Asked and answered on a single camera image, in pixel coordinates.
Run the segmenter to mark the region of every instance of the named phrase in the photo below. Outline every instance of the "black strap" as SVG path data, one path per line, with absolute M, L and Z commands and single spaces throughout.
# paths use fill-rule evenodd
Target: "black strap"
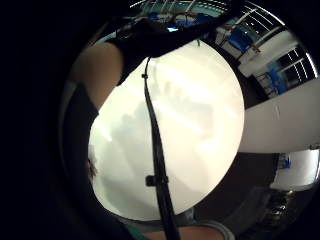
M 166 239 L 180 240 L 180 234 L 177 228 L 175 220 L 174 210 L 171 202 L 169 187 L 168 187 L 168 176 L 166 174 L 165 160 L 163 156 L 163 149 L 160 137 L 160 131 L 156 119 L 156 115 L 150 99 L 148 90 L 148 64 L 150 57 L 147 60 L 145 72 L 142 74 L 144 78 L 144 94 L 148 107 L 151 131 L 152 131 L 152 150 L 153 150 L 153 163 L 154 163 L 154 176 L 146 177 L 147 186 L 155 186 L 157 192 L 158 206 L 161 216 L 161 221 L 166 234 Z

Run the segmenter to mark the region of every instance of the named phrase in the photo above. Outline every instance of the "light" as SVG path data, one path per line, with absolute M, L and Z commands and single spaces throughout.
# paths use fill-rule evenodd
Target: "light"
M 108 142 L 111 142 L 111 141 L 112 141 L 112 138 L 111 138 L 108 130 L 107 130 L 106 127 L 102 124 L 101 120 L 96 119 L 94 126 L 97 127 L 98 131 L 101 133 L 101 135 L 102 135 Z
M 168 67 L 166 64 L 156 63 L 150 61 L 150 66 L 157 66 L 157 69 L 163 71 L 166 74 L 174 76 L 174 83 L 179 86 L 183 91 L 188 93 L 189 96 L 197 99 L 211 99 L 211 94 L 208 89 L 199 86 L 198 84 L 188 81 L 186 75 L 180 73 L 172 67 Z
M 141 99 L 144 98 L 142 90 L 137 89 L 132 84 L 126 84 L 126 87 L 135 96 L 137 96 L 137 97 L 139 97 Z M 175 122 L 177 122 L 177 123 L 189 128 L 191 131 L 193 131 L 194 133 L 196 133 L 198 135 L 202 135 L 203 134 L 204 130 L 201 127 L 199 127 L 196 123 L 193 123 L 193 122 L 189 121 L 187 118 L 183 117 L 182 115 L 180 115 L 178 112 L 176 112 L 172 108 L 165 106 L 164 104 L 162 104 L 161 102 L 159 102 L 157 100 L 152 101 L 152 104 L 154 105 L 155 108 L 158 108 L 161 112 L 166 114 L 167 117 L 171 118 Z
M 308 60 L 309 60 L 309 62 L 310 62 L 310 64 L 311 64 L 311 67 L 312 67 L 312 71 L 313 71 L 313 73 L 314 73 L 314 76 L 315 76 L 315 77 L 318 77 L 318 71 L 317 71 L 317 69 L 316 69 L 316 67 L 315 67 L 315 65 L 314 65 L 314 63 L 313 63 L 313 61 L 312 61 L 312 58 L 311 58 L 310 54 L 309 54 L 309 53 L 306 53 L 306 55 L 307 55 L 307 58 L 308 58 Z
M 308 75 L 307 75 L 307 72 L 306 70 L 304 69 L 304 65 L 302 62 L 300 62 L 301 66 L 302 66 L 302 69 L 303 69 L 303 72 L 304 72 L 304 75 L 306 76 L 306 79 L 308 79 Z
M 296 73 L 298 74 L 298 77 L 299 77 L 299 81 L 301 82 L 301 81 L 302 81 L 302 79 L 301 79 L 301 77 L 300 77 L 300 74 L 299 74 L 299 71 L 298 71 L 298 69 L 297 69 L 296 65 L 294 65 L 294 69 L 296 70 Z
M 222 4 L 222 5 L 227 5 L 226 3 L 224 3 L 224 2 L 219 2 L 219 1 L 212 1 L 212 2 L 216 2 L 216 3 L 220 3 L 220 4 Z
M 273 25 L 273 23 L 267 19 L 265 16 L 263 16 L 261 13 L 259 13 L 258 11 L 256 11 L 256 14 L 258 14 L 260 17 L 262 17 L 264 20 L 266 20 L 268 23 L 270 23 L 271 25 Z
M 145 2 L 145 1 L 146 1 L 146 0 L 142 0 L 142 1 L 136 2 L 136 3 L 132 4 L 129 8 L 133 8 L 133 7 L 139 5 L 140 3 L 143 3 L 143 2 Z
M 257 4 L 254 4 L 254 3 L 250 2 L 250 1 L 248 1 L 248 2 L 251 3 L 253 6 L 258 7 L 258 8 L 260 8 L 261 10 L 265 11 L 265 12 L 268 13 L 270 16 L 272 16 L 274 19 L 276 19 L 282 26 L 285 26 L 285 23 L 284 23 L 280 18 L 278 18 L 276 15 L 272 14 L 271 12 L 267 11 L 266 9 L 260 7 L 260 6 L 257 5 Z
M 270 31 L 270 29 L 269 29 L 269 28 L 267 28 L 265 25 L 263 25 L 263 23 L 262 23 L 262 22 L 260 22 L 258 19 L 256 19 L 256 18 L 252 17 L 251 15 L 249 15 L 249 17 L 251 17 L 252 19 L 254 19 L 256 22 L 260 23 L 260 25 L 261 25 L 261 26 L 263 26 L 265 29 L 267 29 L 268 31 Z
M 167 29 L 169 30 L 169 32 L 178 31 L 178 29 L 177 29 L 177 28 L 171 28 L 171 27 L 169 27 L 169 28 L 167 28 Z
M 232 107 L 230 107 L 228 104 L 224 104 L 223 105 L 223 110 L 228 113 L 230 116 L 237 118 L 238 114 L 234 111 L 234 109 L 232 109 Z
M 317 174 L 316 174 L 316 181 L 318 180 L 319 178 L 319 173 L 320 173 L 320 158 L 318 160 L 318 169 L 317 169 Z

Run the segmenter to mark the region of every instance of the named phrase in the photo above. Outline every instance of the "person's arm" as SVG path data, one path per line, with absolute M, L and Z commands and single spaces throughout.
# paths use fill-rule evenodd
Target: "person's arm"
M 90 100 L 99 110 L 119 82 L 122 69 L 120 50 L 111 43 L 98 43 L 79 55 L 72 66 L 69 80 L 83 83 Z
M 207 226 L 185 226 L 179 228 L 182 240 L 224 240 L 222 233 L 215 228 Z M 166 240 L 163 231 L 144 233 L 150 240 Z
M 103 33 L 103 31 L 105 30 L 105 28 L 107 26 L 108 26 L 108 23 L 103 24 L 103 26 L 101 28 L 99 28 L 98 31 L 96 31 L 96 33 L 90 38 L 90 40 L 85 45 L 84 49 L 92 46 L 96 41 L 98 41 L 99 38 L 102 37 L 101 34 Z

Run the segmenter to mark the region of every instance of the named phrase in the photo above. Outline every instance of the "white wall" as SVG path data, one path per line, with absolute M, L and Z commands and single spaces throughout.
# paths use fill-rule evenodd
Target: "white wall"
M 240 58 L 239 61 L 241 63 L 246 63 L 248 62 L 250 59 L 254 58 L 256 55 L 258 55 L 259 53 L 257 53 L 252 47 L 250 47 Z
M 318 163 L 319 150 L 306 150 L 290 153 L 291 167 L 278 169 L 271 188 L 280 190 L 302 191 L 313 186 Z
M 246 110 L 239 152 L 290 153 L 320 142 L 320 78 Z
M 289 31 L 282 31 L 264 44 L 259 49 L 260 53 L 242 62 L 238 69 L 246 77 L 259 72 L 268 63 L 279 59 L 298 45 L 298 41 Z
M 235 58 L 238 58 L 241 55 L 241 51 L 233 47 L 228 41 L 222 45 L 222 48 Z
M 217 35 L 216 35 L 215 43 L 220 45 L 224 40 L 224 38 L 230 35 L 230 32 L 222 27 L 218 27 L 216 31 L 217 31 Z

